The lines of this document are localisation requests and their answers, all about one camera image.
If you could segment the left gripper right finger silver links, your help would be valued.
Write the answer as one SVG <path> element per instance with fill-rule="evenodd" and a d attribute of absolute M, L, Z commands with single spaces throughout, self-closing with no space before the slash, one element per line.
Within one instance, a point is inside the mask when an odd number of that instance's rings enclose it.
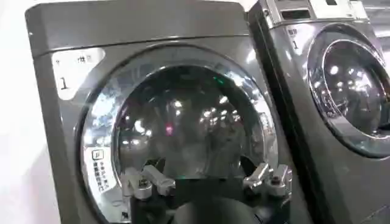
<path fill-rule="evenodd" d="M 268 163 L 261 163 L 251 175 L 243 179 L 243 187 L 254 194 L 265 192 L 272 197 L 287 197 L 292 192 L 292 174 L 286 164 L 271 169 Z"/>

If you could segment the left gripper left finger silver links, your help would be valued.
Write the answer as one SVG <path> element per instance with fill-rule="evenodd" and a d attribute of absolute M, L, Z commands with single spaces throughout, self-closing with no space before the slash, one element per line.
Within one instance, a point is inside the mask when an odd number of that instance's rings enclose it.
<path fill-rule="evenodd" d="M 165 159 L 152 159 L 141 168 L 124 166 L 122 169 L 122 199 L 135 197 L 147 200 L 153 195 L 153 188 L 158 195 L 168 197 L 174 195 L 176 181 L 167 177 L 163 171 Z"/>

